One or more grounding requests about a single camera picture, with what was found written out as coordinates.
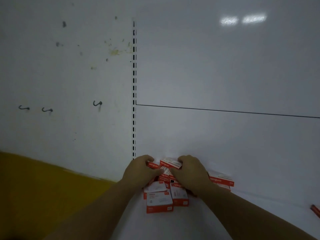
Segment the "yellow object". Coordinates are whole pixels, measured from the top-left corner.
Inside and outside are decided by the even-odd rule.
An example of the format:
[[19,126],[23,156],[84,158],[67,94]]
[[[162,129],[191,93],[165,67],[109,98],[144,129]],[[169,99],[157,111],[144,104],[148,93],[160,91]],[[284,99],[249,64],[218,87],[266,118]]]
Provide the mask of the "yellow object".
[[0,152],[0,240],[44,238],[113,183]]

